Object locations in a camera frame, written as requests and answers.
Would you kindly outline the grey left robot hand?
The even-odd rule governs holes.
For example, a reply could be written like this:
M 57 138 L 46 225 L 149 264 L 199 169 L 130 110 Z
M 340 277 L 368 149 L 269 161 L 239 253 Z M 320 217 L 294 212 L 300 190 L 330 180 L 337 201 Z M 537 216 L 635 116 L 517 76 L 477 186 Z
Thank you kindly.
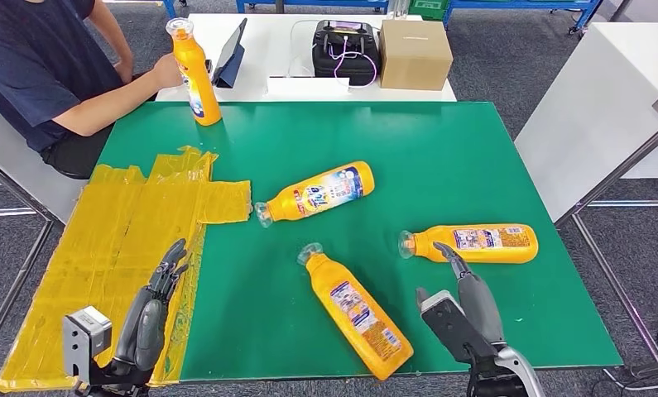
M 178 265 L 187 254 L 185 243 L 181 238 L 169 248 L 132 301 L 111 363 L 115 375 L 150 371 L 157 363 L 165 344 L 169 302 L 187 269 Z

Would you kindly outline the person's right hand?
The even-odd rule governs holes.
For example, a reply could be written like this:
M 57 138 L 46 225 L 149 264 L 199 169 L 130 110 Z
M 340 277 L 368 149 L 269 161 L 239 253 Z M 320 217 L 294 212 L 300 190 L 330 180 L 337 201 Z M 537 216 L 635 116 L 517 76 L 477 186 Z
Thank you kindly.
M 151 75 L 159 90 L 182 85 L 180 68 L 173 53 L 163 55 L 151 69 Z

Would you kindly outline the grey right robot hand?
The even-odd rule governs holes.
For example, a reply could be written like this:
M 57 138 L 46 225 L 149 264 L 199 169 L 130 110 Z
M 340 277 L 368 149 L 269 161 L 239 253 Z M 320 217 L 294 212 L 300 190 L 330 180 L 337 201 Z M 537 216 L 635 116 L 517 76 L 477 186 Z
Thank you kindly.
M 487 342 L 505 344 L 501 316 L 487 283 L 453 248 L 443 242 L 434 242 L 433 246 L 451 264 L 457 279 L 459 304 L 466 318 Z

